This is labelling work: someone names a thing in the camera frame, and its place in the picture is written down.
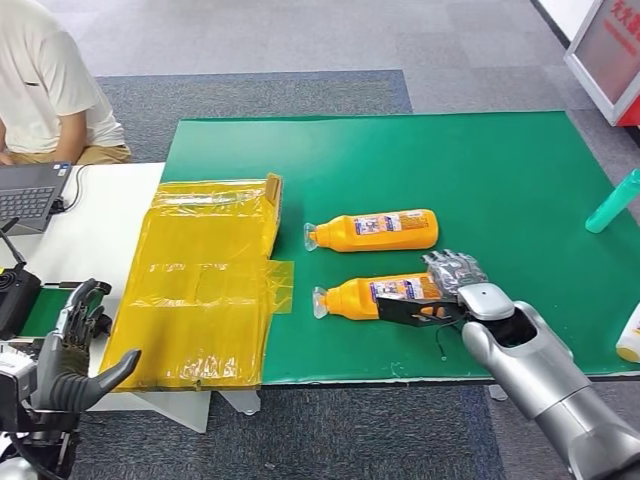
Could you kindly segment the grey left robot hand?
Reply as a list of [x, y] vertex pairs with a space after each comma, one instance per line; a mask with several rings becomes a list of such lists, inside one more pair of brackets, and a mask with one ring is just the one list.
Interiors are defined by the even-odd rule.
[[31, 396], [34, 409], [82, 413], [135, 370], [142, 354], [140, 349], [127, 351], [97, 376], [88, 375], [90, 346], [104, 316], [101, 298], [110, 292], [109, 284], [90, 278], [68, 297], [38, 357], [37, 387]]

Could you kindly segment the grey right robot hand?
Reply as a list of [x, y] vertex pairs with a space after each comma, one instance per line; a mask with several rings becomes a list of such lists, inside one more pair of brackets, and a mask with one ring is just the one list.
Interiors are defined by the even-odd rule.
[[475, 258], [466, 253], [434, 250], [423, 255], [422, 259], [442, 298], [454, 298], [461, 287], [488, 280], [488, 275]]

